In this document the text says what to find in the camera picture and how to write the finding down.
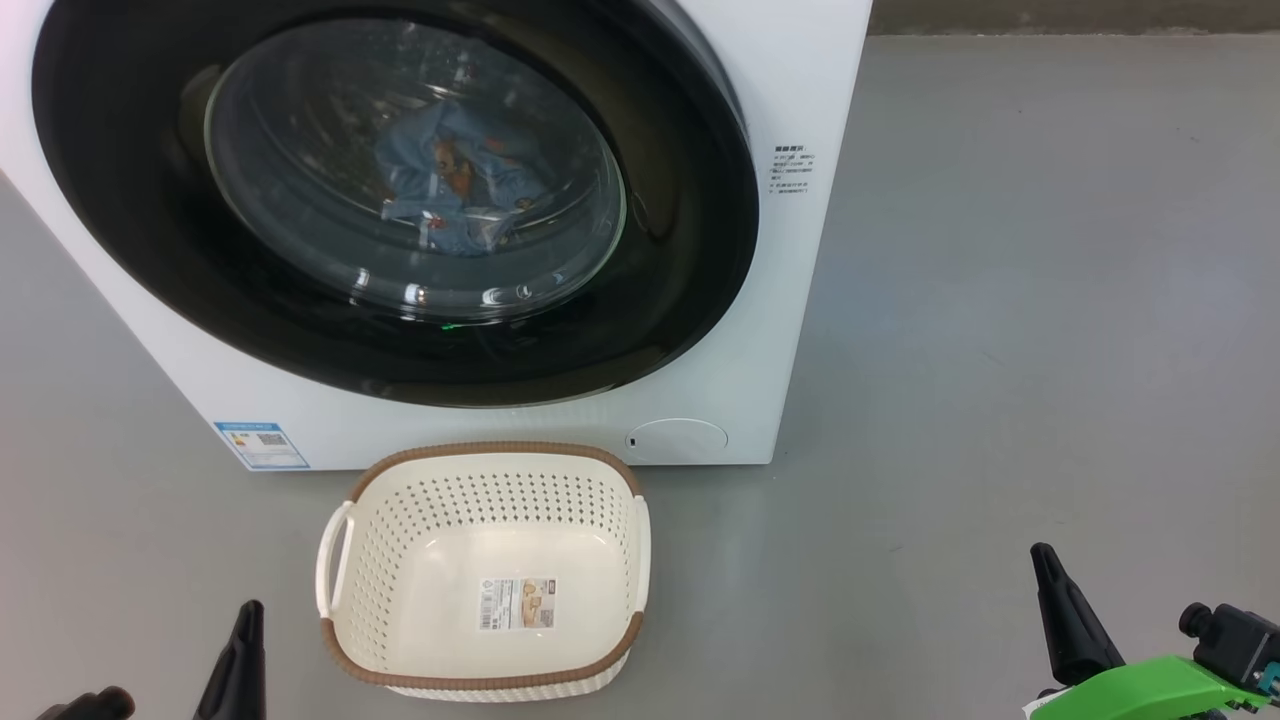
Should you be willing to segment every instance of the washing machine door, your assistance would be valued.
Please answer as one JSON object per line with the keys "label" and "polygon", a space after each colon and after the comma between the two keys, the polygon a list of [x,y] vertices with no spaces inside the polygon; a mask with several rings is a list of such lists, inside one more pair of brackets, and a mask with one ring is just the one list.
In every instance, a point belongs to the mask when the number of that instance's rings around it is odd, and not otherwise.
{"label": "washing machine door", "polygon": [[755,245],[730,86],[648,3],[56,0],[32,81],[58,183],[138,283],[378,397],[640,378]]}

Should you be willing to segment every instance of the white plastic basket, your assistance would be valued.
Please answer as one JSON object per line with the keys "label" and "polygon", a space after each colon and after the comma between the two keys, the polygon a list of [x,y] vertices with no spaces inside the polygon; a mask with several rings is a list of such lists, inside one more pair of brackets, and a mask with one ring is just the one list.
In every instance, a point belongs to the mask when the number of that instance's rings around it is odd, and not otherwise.
{"label": "white plastic basket", "polygon": [[622,670],[648,594],[649,511],[635,477],[573,445],[393,455],[361,477],[316,557],[338,665],[434,700],[598,691]]}

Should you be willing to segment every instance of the front-loading washing machine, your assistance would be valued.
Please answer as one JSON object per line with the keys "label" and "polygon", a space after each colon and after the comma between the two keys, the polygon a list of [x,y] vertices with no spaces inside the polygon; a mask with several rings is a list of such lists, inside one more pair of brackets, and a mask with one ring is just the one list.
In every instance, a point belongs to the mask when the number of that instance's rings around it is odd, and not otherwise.
{"label": "front-loading washing machine", "polygon": [[768,462],[868,10],[12,0],[0,170],[251,469]]}

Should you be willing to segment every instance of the door glass window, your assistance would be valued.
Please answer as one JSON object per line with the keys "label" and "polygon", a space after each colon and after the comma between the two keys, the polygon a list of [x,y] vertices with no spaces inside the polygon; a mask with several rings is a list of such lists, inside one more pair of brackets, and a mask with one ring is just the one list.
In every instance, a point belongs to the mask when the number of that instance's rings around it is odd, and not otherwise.
{"label": "door glass window", "polygon": [[273,36],[218,81],[205,149],[241,220],[353,302],[486,323],[544,310],[622,232],[586,113],[474,38],[389,19]]}

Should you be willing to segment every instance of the concrete floor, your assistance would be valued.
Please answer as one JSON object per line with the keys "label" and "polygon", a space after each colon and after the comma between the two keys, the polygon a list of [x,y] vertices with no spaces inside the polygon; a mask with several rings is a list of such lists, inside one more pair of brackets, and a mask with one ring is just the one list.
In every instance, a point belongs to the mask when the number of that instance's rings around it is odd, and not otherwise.
{"label": "concrete floor", "polygon": [[1221,35],[1280,29],[1267,0],[876,0],[872,35]]}
{"label": "concrete floor", "polygon": [[188,716],[268,607],[269,715],[1010,717],[1051,684],[1027,551],[1130,660],[1280,618],[1280,38],[876,40],[777,460],[641,470],[645,630],[595,696],[426,703],[325,655],[353,474],[248,475],[0,190],[0,716],[116,683]]}

